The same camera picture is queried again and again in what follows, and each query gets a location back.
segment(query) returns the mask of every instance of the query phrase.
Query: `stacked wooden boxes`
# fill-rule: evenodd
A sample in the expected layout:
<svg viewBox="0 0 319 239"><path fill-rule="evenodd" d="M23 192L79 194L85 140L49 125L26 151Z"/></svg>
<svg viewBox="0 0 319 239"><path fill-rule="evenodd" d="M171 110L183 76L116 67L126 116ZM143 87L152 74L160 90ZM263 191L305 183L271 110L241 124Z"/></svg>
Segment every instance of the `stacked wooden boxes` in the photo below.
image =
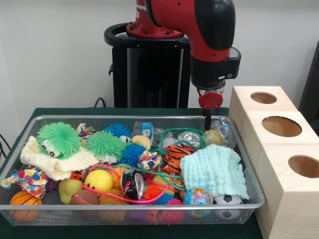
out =
<svg viewBox="0 0 319 239"><path fill-rule="evenodd" d="M234 87L235 122L266 196L264 238L319 238L319 138L281 87Z"/></svg>

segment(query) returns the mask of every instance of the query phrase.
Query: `green table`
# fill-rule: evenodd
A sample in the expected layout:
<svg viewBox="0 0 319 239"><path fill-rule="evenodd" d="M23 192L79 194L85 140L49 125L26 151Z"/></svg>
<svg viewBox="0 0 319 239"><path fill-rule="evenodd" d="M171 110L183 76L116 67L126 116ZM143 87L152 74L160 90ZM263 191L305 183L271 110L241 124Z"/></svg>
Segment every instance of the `green table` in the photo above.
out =
<svg viewBox="0 0 319 239"><path fill-rule="evenodd" d="M227 116L228 108L213 110L212 115ZM34 117L41 115L141 115L141 116L197 116L201 109L120 109L120 108L86 108L86 109L36 109L29 122L17 138L20 137ZM43 238L61 239L66 235L71 238L212 238L212 239L262 239L255 215L244 225L179 225L179 226L94 226L94 227L12 227L0 216L0 239Z"/></svg>

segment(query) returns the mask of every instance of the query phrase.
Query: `orange basketball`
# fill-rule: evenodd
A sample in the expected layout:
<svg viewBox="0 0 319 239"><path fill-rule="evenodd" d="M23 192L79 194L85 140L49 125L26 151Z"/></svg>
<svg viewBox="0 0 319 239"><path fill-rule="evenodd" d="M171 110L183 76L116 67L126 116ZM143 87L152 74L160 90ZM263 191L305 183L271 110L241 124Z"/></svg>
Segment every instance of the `orange basketball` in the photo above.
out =
<svg viewBox="0 0 319 239"><path fill-rule="evenodd" d="M11 198L10 205L42 205L42 200L32 196L27 191L21 191ZM10 213L16 220L26 223L36 218L36 216L39 214L39 211L11 210Z"/></svg>

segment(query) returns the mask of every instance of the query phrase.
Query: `light blue towel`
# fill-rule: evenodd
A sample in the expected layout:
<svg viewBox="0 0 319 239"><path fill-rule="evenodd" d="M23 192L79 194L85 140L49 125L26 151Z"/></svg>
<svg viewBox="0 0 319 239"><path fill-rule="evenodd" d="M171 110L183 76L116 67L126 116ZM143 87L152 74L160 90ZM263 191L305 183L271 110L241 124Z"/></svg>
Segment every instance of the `light blue towel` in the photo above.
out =
<svg viewBox="0 0 319 239"><path fill-rule="evenodd" d="M232 149L210 145L181 159L186 190L203 188L213 197L236 195L249 199L240 156Z"/></svg>

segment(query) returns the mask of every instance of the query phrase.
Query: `metal basket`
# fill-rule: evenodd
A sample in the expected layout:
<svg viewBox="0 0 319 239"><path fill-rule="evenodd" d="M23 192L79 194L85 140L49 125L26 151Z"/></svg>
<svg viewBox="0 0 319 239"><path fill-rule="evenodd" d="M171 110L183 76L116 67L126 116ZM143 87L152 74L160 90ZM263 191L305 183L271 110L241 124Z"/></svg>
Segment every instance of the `metal basket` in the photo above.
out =
<svg viewBox="0 0 319 239"><path fill-rule="evenodd" d="M63 121L76 128L85 122L95 130L103 130L113 123L127 125L132 131L135 121L152 122L161 128L188 127L203 130L204 117L144 117L144 116L43 116L33 119L21 137L16 149L0 175L0 181L9 177L22 164L19 154L29 136L36 136L40 128L52 122ZM0 187L0 212L12 226L71 226L71 225L157 225L157 224L244 224L256 208L261 207L265 197L254 170L250 164L244 145L235 126L232 126L237 140L235 151L241 156L249 200L242 205L127 205L127 206L75 206L63 205L58 192L47 193L41 206L9 205L12 196L18 192L17 186L6 190ZM21 213L29 222L16 220L12 215Z"/></svg>

